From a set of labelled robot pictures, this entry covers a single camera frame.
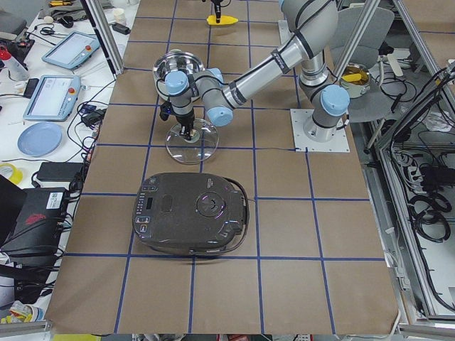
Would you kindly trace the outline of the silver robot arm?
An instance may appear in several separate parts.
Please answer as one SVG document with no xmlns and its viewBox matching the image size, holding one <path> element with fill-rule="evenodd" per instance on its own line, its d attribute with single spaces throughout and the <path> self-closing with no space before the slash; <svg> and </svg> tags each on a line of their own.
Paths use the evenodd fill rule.
<svg viewBox="0 0 455 341">
<path fill-rule="evenodd" d="M 161 105 L 160 117 L 174 116 L 180 134 L 191 139 L 195 114 L 192 100 L 202 101 L 214 126 L 226 126 L 234 109 L 241 107 L 270 83 L 301 65 L 300 86 L 314 106 L 307 136 L 317 141 L 320 134 L 333 131 L 350 104 L 348 92 L 337 84 L 328 84 L 324 49 L 338 27 L 338 10 L 334 1 L 280 1 L 290 39 L 274 49 L 260 64 L 230 83 L 221 71 L 207 69 L 193 75 L 173 71 L 164 80 L 168 99 Z"/>
</svg>

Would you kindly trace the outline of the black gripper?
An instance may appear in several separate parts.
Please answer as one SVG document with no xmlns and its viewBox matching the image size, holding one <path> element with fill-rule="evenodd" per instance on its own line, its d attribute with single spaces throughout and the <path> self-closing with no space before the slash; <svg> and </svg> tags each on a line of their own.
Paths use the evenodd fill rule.
<svg viewBox="0 0 455 341">
<path fill-rule="evenodd" d="M 183 139 L 192 139 L 194 136 L 194 110 L 190 110 L 187 114 L 176 114 L 176 120 L 181 125 L 180 136 Z"/>
</svg>

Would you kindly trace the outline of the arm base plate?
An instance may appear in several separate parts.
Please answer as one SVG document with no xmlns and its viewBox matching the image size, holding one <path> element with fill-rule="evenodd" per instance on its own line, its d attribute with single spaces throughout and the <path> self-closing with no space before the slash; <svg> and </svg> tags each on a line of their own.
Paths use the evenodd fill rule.
<svg viewBox="0 0 455 341">
<path fill-rule="evenodd" d="M 280 45 L 285 45 L 294 36 L 294 33 L 289 29 L 288 22 L 286 19 L 278 20 L 278 29 L 280 37 Z"/>
<path fill-rule="evenodd" d="M 322 128 L 313 121 L 312 109 L 291 109 L 294 148 L 301 152 L 349 153 L 350 147 L 339 119 L 336 127 Z"/>
</svg>

